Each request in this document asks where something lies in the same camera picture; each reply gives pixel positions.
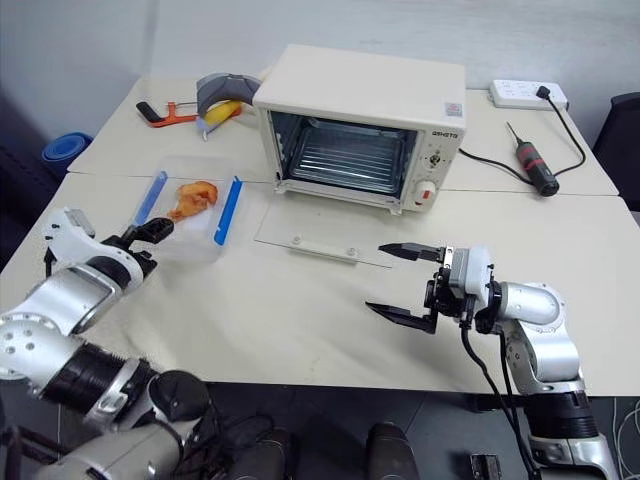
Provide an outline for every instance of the power strip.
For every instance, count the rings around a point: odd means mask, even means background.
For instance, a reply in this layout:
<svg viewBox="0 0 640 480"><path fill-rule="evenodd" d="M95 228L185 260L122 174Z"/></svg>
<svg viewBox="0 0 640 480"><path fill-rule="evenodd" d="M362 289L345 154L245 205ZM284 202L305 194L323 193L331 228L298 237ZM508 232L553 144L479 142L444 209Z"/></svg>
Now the power strip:
<svg viewBox="0 0 640 480"><path fill-rule="evenodd" d="M556 107L566 109L569 105L560 85L552 82L528 82L519 80L494 80L489 87L493 104L499 108L524 108L530 110L553 110L549 102L536 96L541 85L547 87L549 97Z"/></svg>

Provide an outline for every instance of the orange food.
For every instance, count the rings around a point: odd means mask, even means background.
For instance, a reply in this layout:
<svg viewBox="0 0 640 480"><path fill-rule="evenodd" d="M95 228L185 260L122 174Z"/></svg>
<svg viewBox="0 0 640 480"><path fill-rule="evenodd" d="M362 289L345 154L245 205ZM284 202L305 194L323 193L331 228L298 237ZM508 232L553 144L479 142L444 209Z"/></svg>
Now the orange food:
<svg viewBox="0 0 640 480"><path fill-rule="evenodd" d="M178 206L168 216L174 222L196 215L218 201L218 189L205 181L198 181L178 188Z"/></svg>

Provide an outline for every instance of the plastic container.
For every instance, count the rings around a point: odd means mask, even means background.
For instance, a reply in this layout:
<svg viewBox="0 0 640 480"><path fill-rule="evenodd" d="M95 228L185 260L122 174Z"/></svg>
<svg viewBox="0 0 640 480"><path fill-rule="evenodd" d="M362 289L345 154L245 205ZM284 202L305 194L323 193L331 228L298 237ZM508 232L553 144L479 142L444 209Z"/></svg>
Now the plastic container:
<svg viewBox="0 0 640 480"><path fill-rule="evenodd" d="M198 180L205 180L218 189L218 200L203 212L175 223L174 231L158 245L147 250L159 260L183 262L214 262L225 245L227 233L242 189L242 181L222 173L204 157L167 157L161 162L134 214L134 225L141 225L155 217L167 217L178 204L178 188ZM209 171L212 177L203 176Z"/></svg>
<svg viewBox="0 0 640 480"><path fill-rule="evenodd" d="M56 177L63 179L67 168L91 144L93 138L82 132L67 133L42 149L42 160Z"/></svg>

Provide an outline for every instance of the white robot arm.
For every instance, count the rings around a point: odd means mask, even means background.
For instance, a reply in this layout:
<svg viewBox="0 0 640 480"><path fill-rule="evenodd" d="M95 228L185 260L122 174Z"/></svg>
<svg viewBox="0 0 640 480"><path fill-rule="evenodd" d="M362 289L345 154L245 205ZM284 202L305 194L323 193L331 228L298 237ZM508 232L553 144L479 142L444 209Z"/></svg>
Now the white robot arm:
<svg viewBox="0 0 640 480"><path fill-rule="evenodd" d="M210 407L206 386L193 375L157 373L144 359L125 360L77 336L156 267L131 244L158 243L172 231L173 222L156 218L100 243L80 210L48 218L47 278L0 316L0 378L27 378L31 395L80 412L104 435L38 478L166 476ZM61 267L52 273L54 261Z"/></svg>
<svg viewBox="0 0 640 480"><path fill-rule="evenodd" d="M503 335L506 363L518 391L525 396L529 445L535 461L575 471L597 469L607 480L619 478L607 440L598 432L590 410L578 351L565 327L565 303L553 288L496 282L484 247L454 249L403 243L383 245L380 250L407 260L434 261L441 267L427 284L424 306L429 312L423 317L367 303L372 310L394 323L427 333L435 333L439 313L453 317L472 358L475 354L468 330L474 321L479 333ZM477 358L474 361L483 367Z"/></svg>

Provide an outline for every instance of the white table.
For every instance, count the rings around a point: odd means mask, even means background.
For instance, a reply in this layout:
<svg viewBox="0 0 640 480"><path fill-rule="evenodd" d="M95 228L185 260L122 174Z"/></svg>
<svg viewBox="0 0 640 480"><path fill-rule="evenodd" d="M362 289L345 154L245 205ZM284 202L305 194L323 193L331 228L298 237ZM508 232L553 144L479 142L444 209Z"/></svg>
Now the white table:
<svg viewBox="0 0 640 480"><path fill-rule="evenodd" d="M123 230L148 181L67 175L0 275L0 309L19 303L43 278L39 231L51 208L81 207L97 238L104 238ZM208 380L488 391L452 321L441 318L430 336L393 325L363 304L371 300L417 312L435 264L394 259L393 268L354 266L258 243L254 236L272 195L269 185L246 184L216 263L160 265L88 337ZM622 200L445 191L427 216L401 220L397 234L407 241L482 243L492 252L498 280L554 286L567 302L568 330L589 393L640 394L634 373L640 230ZM498 377L497 338L473 334L472 342Z"/></svg>
<svg viewBox="0 0 640 480"><path fill-rule="evenodd" d="M135 108L148 100L161 115L167 101L193 101L196 78L151 77L140 79L113 113L93 144L71 165L70 171L99 175L153 175L166 155L212 156L229 159L235 173L247 181L273 181L255 124L243 115L226 122L202 141L193 123L150 128ZM508 120L520 135L534 143L554 170L578 161L577 150L555 113L549 111L498 109L485 90L467 93L467 133L463 148L518 169L514 142L506 129ZM187 106L182 114L193 113ZM559 177L561 194L617 195L618 191L597 162L568 115L573 129L588 153L585 165ZM458 154L443 185L444 190L530 192L532 188L493 167Z"/></svg>

